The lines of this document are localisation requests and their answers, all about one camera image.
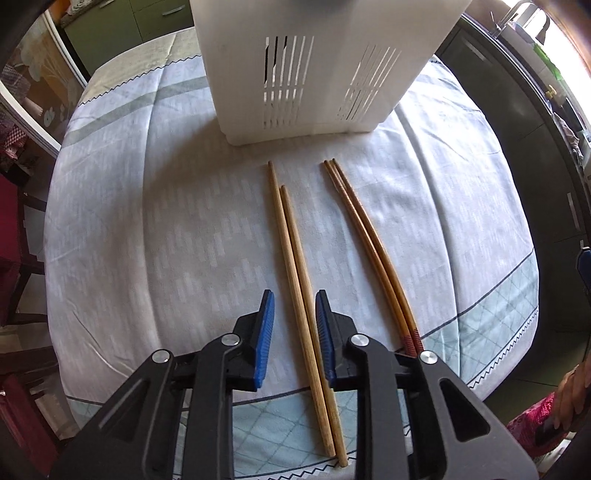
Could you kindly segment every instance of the metal screw head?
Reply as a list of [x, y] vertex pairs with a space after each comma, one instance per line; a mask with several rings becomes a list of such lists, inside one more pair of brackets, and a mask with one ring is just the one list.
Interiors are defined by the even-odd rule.
[[170, 360], [170, 353], [166, 350], [156, 350], [152, 353], [152, 360], [157, 364], [164, 364]]
[[369, 338], [367, 338], [362, 333], [356, 333], [351, 337], [351, 343], [356, 346], [368, 346]]
[[425, 350], [419, 355], [420, 359], [428, 365], [432, 365], [437, 362], [437, 354], [431, 350]]
[[227, 333], [222, 337], [222, 344], [226, 346], [235, 346], [240, 343], [240, 337], [235, 333]]

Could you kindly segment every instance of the faucet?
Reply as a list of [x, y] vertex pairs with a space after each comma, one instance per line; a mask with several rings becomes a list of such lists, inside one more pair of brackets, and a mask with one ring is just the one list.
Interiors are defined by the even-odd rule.
[[544, 23], [542, 30], [540, 30], [540, 33], [538, 33], [535, 37], [535, 39], [539, 41], [542, 45], [546, 41], [546, 32], [550, 28], [550, 17], [546, 12], [544, 12], [544, 15], [546, 15], [546, 22]]
[[535, 3], [532, 0], [519, 0], [515, 4], [515, 6], [513, 8], [511, 8], [511, 10], [509, 10], [509, 13], [507, 13], [500, 22], [495, 23], [495, 27], [492, 30], [490, 30], [488, 32], [488, 34], [492, 38], [497, 38], [499, 35], [501, 35], [501, 32], [506, 27], [507, 23], [509, 23], [509, 21], [514, 17], [514, 15], [517, 13], [517, 11], [521, 7], [521, 5], [524, 5], [524, 4], [535, 5]]

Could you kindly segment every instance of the chair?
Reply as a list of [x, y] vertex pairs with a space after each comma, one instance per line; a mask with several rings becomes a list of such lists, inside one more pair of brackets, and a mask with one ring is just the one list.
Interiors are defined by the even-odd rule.
[[57, 371], [57, 357], [52, 346], [0, 353], [0, 383], [7, 375], [15, 374], [32, 388], [31, 384]]
[[47, 478], [33, 466], [2, 421], [0, 421], [0, 478], [2, 480], [44, 480]]
[[29, 252], [25, 205], [44, 212], [47, 204], [0, 176], [0, 326], [47, 322], [44, 314], [17, 313], [18, 302], [31, 275], [45, 274], [43, 262]]
[[2, 389], [0, 417], [35, 468], [43, 475], [49, 475], [65, 444], [37, 407], [35, 398], [39, 395], [31, 395], [16, 375], [6, 377]]

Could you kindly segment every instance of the window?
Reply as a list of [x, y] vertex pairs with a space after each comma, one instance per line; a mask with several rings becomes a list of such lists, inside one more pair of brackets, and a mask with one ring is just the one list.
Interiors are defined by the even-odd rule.
[[82, 86], [62, 58], [43, 16], [37, 18], [2, 72], [13, 97], [58, 142], [82, 95]]
[[[503, 1], [510, 7], [517, 3], [517, 0]], [[527, 4], [523, 5], [519, 9], [519, 14], [523, 14], [528, 7]], [[536, 38], [546, 22], [546, 15], [542, 10], [538, 9], [530, 19], [522, 21], [518, 18], [517, 20], [532, 38]], [[559, 69], [568, 88], [579, 103], [589, 129], [591, 127], [589, 123], [591, 121], [591, 95], [589, 95], [589, 92], [591, 92], [591, 77], [579, 53], [552, 20], [550, 20], [550, 27], [546, 32], [545, 42], [540, 47]]]

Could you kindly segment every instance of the light wooden chopstick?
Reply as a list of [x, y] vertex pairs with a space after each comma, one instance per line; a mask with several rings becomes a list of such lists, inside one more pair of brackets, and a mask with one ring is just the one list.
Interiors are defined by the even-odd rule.
[[314, 357], [314, 346], [310, 335], [310, 328], [308, 327], [308, 321], [306, 319], [306, 308], [304, 307], [304, 300], [300, 290], [300, 281], [298, 279], [296, 262], [291, 248], [290, 234], [287, 229], [283, 203], [281, 201], [279, 186], [277, 184], [277, 177], [275, 176], [275, 169], [271, 162], [269, 162], [269, 181], [271, 183], [273, 202], [275, 204], [277, 226], [281, 238], [281, 247], [283, 250], [283, 258], [285, 260], [285, 268], [287, 270], [287, 278], [290, 284], [291, 299], [294, 304], [295, 319], [300, 334], [301, 349], [304, 354], [304, 363], [306, 364], [308, 379], [310, 380], [310, 390], [312, 392], [314, 408], [316, 409], [320, 435], [326, 450], [326, 455], [333, 457], [335, 456], [335, 444], [333, 443], [332, 433], [330, 431], [330, 423], [322, 393], [320, 374]]
[[349, 194], [349, 197], [350, 197], [353, 205], [355, 206], [357, 213], [361, 217], [361, 221], [363, 222], [363, 225], [364, 225], [365, 229], [367, 230], [369, 237], [371, 238], [372, 242], [374, 243], [375, 249], [377, 250], [378, 255], [379, 255], [379, 259], [382, 261], [382, 265], [384, 266], [384, 268], [386, 270], [386, 274], [388, 275], [388, 279], [389, 279], [390, 283], [392, 284], [392, 288], [394, 288], [394, 291], [396, 292], [396, 297], [398, 299], [400, 307], [402, 308], [402, 313], [404, 314], [404, 318], [405, 318], [406, 323], [408, 325], [408, 330], [410, 331], [410, 335], [413, 339], [414, 347], [415, 347], [417, 353], [421, 353], [424, 350], [423, 341], [421, 340], [421, 336], [418, 332], [417, 323], [415, 322], [414, 316], [413, 316], [413, 311], [410, 309], [410, 305], [408, 304], [408, 300], [406, 298], [406, 295], [404, 294], [404, 290], [402, 289], [402, 285], [400, 284], [400, 280], [398, 279], [398, 276], [396, 275], [396, 270], [394, 270], [394, 265], [392, 264], [392, 261], [390, 260], [390, 257], [388, 256], [388, 253], [386, 252], [384, 244], [382, 243], [380, 237], [378, 236], [376, 229], [372, 225], [368, 214], [365, 212], [363, 205], [361, 205], [361, 202], [359, 201], [357, 194], [353, 190], [353, 187], [349, 183], [349, 180], [347, 179], [342, 168], [340, 168], [339, 163], [334, 158], [332, 159], [331, 163], [335, 166], [337, 172], [339, 173], [340, 178], [343, 181], [343, 184], [345, 185], [345, 189], [346, 189], [347, 193]]
[[359, 212], [356, 210], [352, 199], [349, 197], [345, 184], [339, 172], [336, 170], [336, 166], [328, 161], [324, 162], [324, 166], [326, 167], [326, 170], [328, 171], [335, 188], [340, 193], [343, 201], [345, 202], [345, 207], [347, 208], [347, 211], [349, 212], [349, 215], [353, 220], [353, 223], [355, 224], [355, 228], [357, 229], [361, 237], [361, 240], [363, 241], [363, 245], [369, 255], [374, 269], [378, 274], [380, 283], [382, 284], [382, 288], [384, 289], [384, 293], [386, 294], [386, 299], [388, 300], [388, 305], [392, 311], [392, 314], [394, 315], [394, 319], [398, 326], [398, 331], [401, 336], [402, 344], [404, 345], [404, 351], [409, 356], [417, 356], [417, 350], [414, 346], [413, 339], [410, 335], [410, 330], [404, 317], [404, 313], [402, 312], [402, 308], [398, 301], [398, 297], [396, 296], [394, 287], [392, 286], [388, 278], [388, 274], [379, 257], [378, 251], [374, 243], [372, 242], [371, 237], [367, 229], [365, 228], [365, 225], [363, 224], [361, 216]]
[[335, 394], [329, 386], [329, 383], [324, 376], [322, 352], [320, 350], [320, 340], [318, 339], [318, 328], [316, 326], [316, 315], [314, 309], [314, 294], [306, 267], [306, 258], [304, 256], [304, 249], [301, 245], [300, 234], [297, 229], [296, 217], [291, 206], [291, 200], [287, 187], [281, 187], [281, 200], [283, 203], [283, 211], [285, 212], [285, 219], [287, 220], [287, 228], [289, 230], [291, 246], [295, 256], [295, 266], [297, 268], [298, 278], [300, 280], [301, 294], [304, 299], [304, 307], [306, 308], [306, 317], [308, 319], [308, 327], [312, 338], [312, 345], [314, 346], [314, 355], [316, 356], [316, 365], [319, 370], [320, 380], [322, 382], [322, 393], [324, 394], [324, 402], [329, 416], [330, 429], [332, 431], [333, 443], [335, 444], [336, 456], [339, 460], [339, 465], [345, 467], [349, 464], [347, 459], [347, 450], [345, 449], [345, 440], [343, 439], [343, 430], [340, 426], [339, 409], [336, 404]]

